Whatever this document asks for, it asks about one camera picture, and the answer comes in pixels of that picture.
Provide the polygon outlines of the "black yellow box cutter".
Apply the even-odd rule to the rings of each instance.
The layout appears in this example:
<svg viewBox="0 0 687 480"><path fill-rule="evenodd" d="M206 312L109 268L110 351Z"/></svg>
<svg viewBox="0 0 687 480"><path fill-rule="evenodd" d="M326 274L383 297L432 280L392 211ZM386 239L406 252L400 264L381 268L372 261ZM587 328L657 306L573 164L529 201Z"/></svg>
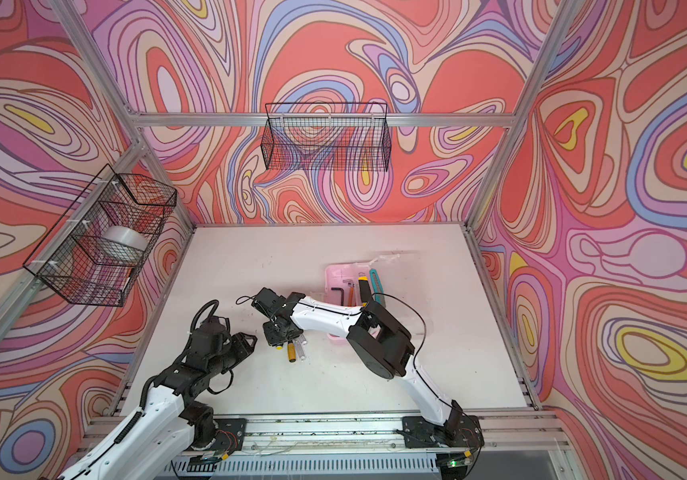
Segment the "black yellow box cutter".
<svg viewBox="0 0 687 480"><path fill-rule="evenodd" d="M373 290L371 290L369 278L367 278L367 276L359 276L357 284L359 284L359 298L361 298L361 304L366 306L373 300Z"/></svg>

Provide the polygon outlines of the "teal utility knife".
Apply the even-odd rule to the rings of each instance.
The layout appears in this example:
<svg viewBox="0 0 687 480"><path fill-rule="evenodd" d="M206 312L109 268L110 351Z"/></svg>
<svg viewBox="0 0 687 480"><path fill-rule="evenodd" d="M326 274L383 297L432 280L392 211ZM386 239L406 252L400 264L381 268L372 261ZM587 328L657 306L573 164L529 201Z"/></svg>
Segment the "teal utility knife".
<svg viewBox="0 0 687 480"><path fill-rule="evenodd" d="M373 300L385 306L385 296L383 296L383 284L381 284L381 278L379 278L379 272L377 269L371 268L369 270L369 283L371 283L371 295L373 295Z"/></svg>

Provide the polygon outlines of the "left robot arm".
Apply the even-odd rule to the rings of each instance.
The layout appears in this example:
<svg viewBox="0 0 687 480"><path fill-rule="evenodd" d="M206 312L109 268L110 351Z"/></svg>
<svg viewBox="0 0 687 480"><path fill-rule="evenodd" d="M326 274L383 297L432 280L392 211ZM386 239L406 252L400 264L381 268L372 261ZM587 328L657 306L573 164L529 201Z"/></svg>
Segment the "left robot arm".
<svg viewBox="0 0 687 480"><path fill-rule="evenodd" d="M213 451L220 428L211 406L198 397L213 378L234 376L254 352L257 336L231 332L225 317L211 317L190 331L182 353L144 384L139 406L60 479L153 479L184 451Z"/></svg>

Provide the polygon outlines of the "aluminium front rail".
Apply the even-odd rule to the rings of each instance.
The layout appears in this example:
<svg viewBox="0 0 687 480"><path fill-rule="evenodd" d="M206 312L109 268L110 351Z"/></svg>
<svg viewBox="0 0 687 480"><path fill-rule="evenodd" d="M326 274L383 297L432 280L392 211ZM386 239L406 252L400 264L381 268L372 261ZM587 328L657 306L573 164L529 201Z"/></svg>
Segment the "aluminium front rail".
<svg viewBox="0 0 687 480"><path fill-rule="evenodd" d="M240 435L243 454L385 453L405 449L403 412L249 415ZM553 413L535 410L478 411L485 448L493 451L556 450L571 441Z"/></svg>

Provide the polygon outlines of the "silver tape roll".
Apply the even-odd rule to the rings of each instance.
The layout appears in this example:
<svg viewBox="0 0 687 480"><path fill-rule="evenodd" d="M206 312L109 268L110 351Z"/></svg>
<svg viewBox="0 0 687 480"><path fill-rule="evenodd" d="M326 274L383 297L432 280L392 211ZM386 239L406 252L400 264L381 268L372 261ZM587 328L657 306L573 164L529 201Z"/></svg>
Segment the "silver tape roll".
<svg viewBox="0 0 687 480"><path fill-rule="evenodd" d="M109 227L103 234L103 240L107 240L119 247L129 249L131 251L143 252L149 245L149 240L140 232L132 228L114 225Z"/></svg>

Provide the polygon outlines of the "amber handled screwdriver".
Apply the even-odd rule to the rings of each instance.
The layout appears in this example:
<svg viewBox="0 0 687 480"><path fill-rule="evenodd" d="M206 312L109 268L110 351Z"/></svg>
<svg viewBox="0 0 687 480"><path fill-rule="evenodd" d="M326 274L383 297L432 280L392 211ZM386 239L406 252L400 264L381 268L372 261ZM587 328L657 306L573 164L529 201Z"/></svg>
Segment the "amber handled screwdriver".
<svg viewBox="0 0 687 480"><path fill-rule="evenodd" d="M291 363L295 363L297 361L296 348L295 348L295 344L293 344L293 342L288 343L288 358L289 358L289 362L291 362Z"/></svg>

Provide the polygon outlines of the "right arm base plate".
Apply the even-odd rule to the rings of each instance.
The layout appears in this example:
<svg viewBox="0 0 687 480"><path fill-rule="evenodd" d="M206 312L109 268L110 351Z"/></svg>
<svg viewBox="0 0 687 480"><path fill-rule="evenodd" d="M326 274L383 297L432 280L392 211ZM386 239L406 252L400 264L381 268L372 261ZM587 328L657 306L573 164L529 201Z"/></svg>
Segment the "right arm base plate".
<svg viewBox="0 0 687 480"><path fill-rule="evenodd" d="M421 416L401 418L401 428L395 433L403 437L405 447L421 448L465 448L475 451L485 446L483 429L477 416L461 416L459 424L451 430L435 425Z"/></svg>

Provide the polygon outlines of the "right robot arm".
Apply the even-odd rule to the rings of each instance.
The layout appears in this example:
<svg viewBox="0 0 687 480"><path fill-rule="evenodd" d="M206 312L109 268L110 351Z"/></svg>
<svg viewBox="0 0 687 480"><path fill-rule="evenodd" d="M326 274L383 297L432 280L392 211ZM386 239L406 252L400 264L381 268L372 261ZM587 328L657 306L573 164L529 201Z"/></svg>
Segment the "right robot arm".
<svg viewBox="0 0 687 480"><path fill-rule="evenodd" d="M267 318L263 330L269 345L290 344L308 331L343 338L371 373L405 389L431 427L429 441L450 446L459 439L463 409L431 381L417 359L421 347L413 345L409 329L381 303L341 306L300 292L285 297L263 288L251 306Z"/></svg>

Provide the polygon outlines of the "pink plastic tool box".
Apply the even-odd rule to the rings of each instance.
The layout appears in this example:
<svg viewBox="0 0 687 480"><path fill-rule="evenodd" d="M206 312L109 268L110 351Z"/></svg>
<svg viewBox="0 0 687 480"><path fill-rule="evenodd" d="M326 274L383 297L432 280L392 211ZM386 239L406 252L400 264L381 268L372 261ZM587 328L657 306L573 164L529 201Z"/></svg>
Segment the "pink plastic tool box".
<svg viewBox="0 0 687 480"><path fill-rule="evenodd" d="M419 319L423 301L423 278L417 252L379 254L367 261L330 264L324 269L325 302L345 307L364 306L361 294L367 280L371 299L381 303L419 344L425 327Z"/></svg>

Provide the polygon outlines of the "clear handled screwdriver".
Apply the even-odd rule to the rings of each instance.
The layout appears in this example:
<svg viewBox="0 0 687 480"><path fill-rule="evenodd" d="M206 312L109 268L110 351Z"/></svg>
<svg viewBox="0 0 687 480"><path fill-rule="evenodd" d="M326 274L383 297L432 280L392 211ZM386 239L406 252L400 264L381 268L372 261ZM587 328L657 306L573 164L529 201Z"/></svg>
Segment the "clear handled screwdriver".
<svg viewBox="0 0 687 480"><path fill-rule="evenodd" d="M303 340L303 338L299 337L299 338L295 339L294 345L296 348L297 358L301 361L305 361L307 359L307 355L306 355L306 352L304 350L305 341Z"/></svg>

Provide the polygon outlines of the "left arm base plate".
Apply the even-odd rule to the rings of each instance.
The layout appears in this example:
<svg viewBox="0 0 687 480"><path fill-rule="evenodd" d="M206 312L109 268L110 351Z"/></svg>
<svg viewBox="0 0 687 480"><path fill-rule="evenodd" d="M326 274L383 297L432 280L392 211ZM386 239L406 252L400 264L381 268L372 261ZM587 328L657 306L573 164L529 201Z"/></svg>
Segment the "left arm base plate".
<svg viewBox="0 0 687 480"><path fill-rule="evenodd" d="M185 450L234 454L243 449L247 425L247 418L217 418L193 424L188 422L187 428L194 437Z"/></svg>

